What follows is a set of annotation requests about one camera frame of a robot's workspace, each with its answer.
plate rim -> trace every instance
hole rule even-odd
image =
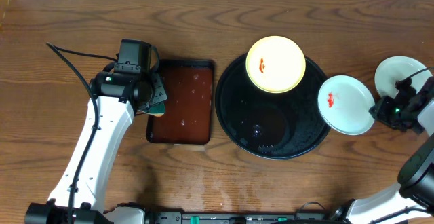
[[[367,131],[368,131],[368,130],[369,130],[369,129],[374,125],[374,122],[375,122],[375,119],[374,119],[374,118],[372,118],[372,119],[370,120],[371,122],[367,124],[367,126],[366,126],[367,129],[366,129],[366,130],[360,130],[360,131],[357,131],[357,132],[352,133],[352,132],[347,132],[347,131],[344,131],[344,130],[340,130],[340,129],[338,129],[336,126],[334,126],[332,123],[330,123],[330,122],[327,120],[327,118],[324,116],[323,112],[321,111],[321,107],[319,106],[319,95],[321,94],[321,91],[323,90],[323,88],[324,88],[327,84],[330,84],[331,82],[334,82],[334,81],[336,81],[337,79],[351,79],[351,80],[353,80],[353,81],[356,81],[358,84],[361,85],[361,87],[362,87],[363,89],[366,89],[366,91],[368,91],[368,93],[371,95],[369,98],[370,98],[370,100],[372,100],[372,101],[368,101],[368,102],[372,102],[372,106],[375,105],[375,100],[374,100],[374,97],[372,96],[371,91],[369,91],[368,87],[365,86],[365,84],[363,84],[360,80],[355,79],[354,77],[351,77],[351,76],[349,76],[349,75],[335,75],[335,76],[333,76],[333,77],[327,79],[327,80],[323,83],[323,85],[320,87],[320,89],[319,89],[318,97],[317,97],[317,104],[318,104],[319,113],[321,114],[321,116],[322,116],[322,118],[324,119],[324,121],[326,122],[326,124],[329,125],[329,127],[333,128],[333,129],[334,129],[335,131],[337,131],[337,132],[340,132],[340,133],[343,133],[343,134],[346,134],[346,135],[350,135],[350,136],[357,136],[357,135],[360,135],[360,134],[363,134],[363,133],[367,132]]]
[[[292,86],[288,87],[288,88],[280,89],[280,90],[277,90],[277,91],[268,91],[268,90],[266,90],[266,89],[264,89],[264,88],[261,88],[261,87],[260,87],[260,86],[259,86],[259,85],[258,85],[258,84],[253,80],[253,79],[252,79],[252,76],[250,75],[250,72],[249,72],[249,69],[248,69],[248,62],[247,62],[247,60],[249,59],[249,57],[252,55],[252,52],[253,52],[254,48],[256,48],[257,46],[263,44],[264,42],[267,42],[269,39],[272,39],[272,38],[278,38],[278,39],[282,39],[282,40],[284,40],[285,42],[288,42],[288,43],[294,43],[294,44],[298,47],[298,49],[300,50],[301,54],[304,56],[304,62],[303,62],[303,66],[302,66],[302,72],[301,72],[301,76],[298,78],[298,81],[297,81],[296,83],[294,83]],[[283,37],[283,36],[272,35],[272,36],[268,36],[268,37],[263,37],[262,39],[258,40],[258,41],[257,41],[255,44],[253,44],[253,46],[249,49],[249,51],[247,52],[247,56],[245,57],[245,69],[246,69],[246,71],[247,71],[247,75],[248,75],[250,81],[252,81],[252,83],[253,83],[257,88],[261,89],[262,91],[270,92],[270,93],[274,93],[274,94],[284,93],[284,92],[288,92],[288,91],[290,91],[291,89],[294,89],[294,88],[295,88],[295,87],[296,87],[296,86],[301,82],[301,80],[303,79],[304,74],[306,73],[306,56],[304,55],[304,53],[303,53],[303,51],[301,50],[300,46],[297,45],[297,43],[295,43],[295,42],[292,41],[291,39],[289,39],[289,38],[287,38],[287,37]]]
[[[383,61],[381,61],[381,63],[377,66],[377,69],[375,69],[375,74],[374,74],[374,85],[375,85],[375,90],[377,91],[377,94],[378,94],[381,98],[382,98],[384,95],[381,95],[380,92],[378,91],[378,88],[377,88],[377,77],[379,76],[379,74],[378,74],[378,70],[379,70],[379,69],[382,69],[384,66],[390,64],[391,62],[396,62],[396,61],[394,61],[394,60],[391,60],[391,58],[397,58],[397,57],[409,58],[412,62],[415,62],[417,65],[420,65],[421,67],[424,67],[424,68],[421,68],[421,69],[425,69],[425,68],[427,67],[427,66],[425,66],[423,63],[421,63],[421,61],[419,61],[419,60],[417,60],[417,59],[415,59],[415,58],[412,58],[412,57],[409,57],[409,56],[402,56],[402,55],[391,56],[391,57],[388,57],[388,58],[384,59]]]

brown tray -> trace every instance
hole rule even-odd
[[[161,60],[165,114],[149,116],[151,143],[204,145],[210,141],[214,65],[208,60]]]

black plate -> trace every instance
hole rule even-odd
[[[317,96],[326,74],[308,57],[301,82],[281,94],[264,92],[249,79],[245,57],[222,74],[216,89],[218,121],[238,146],[259,157],[283,160],[303,155],[327,136]]]

wooden table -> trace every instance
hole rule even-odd
[[[327,75],[347,74],[376,98],[387,57],[434,65],[433,0],[11,0],[0,32],[0,223],[22,223],[44,203],[81,133],[88,97],[45,45],[114,56],[122,38],[156,45],[162,58],[206,58],[215,83],[258,39],[294,40]],[[103,60],[71,57],[89,80]],[[361,136],[331,131],[312,152],[264,160],[232,143],[212,116],[205,146],[156,145],[137,117],[119,148],[106,209],[135,201],[154,210],[293,212],[366,198],[397,180],[426,135],[375,123]],[[423,219],[413,223],[433,222]]]

green connector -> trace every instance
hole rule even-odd
[[[199,217],[191,217],[190,224],[199,224]]]

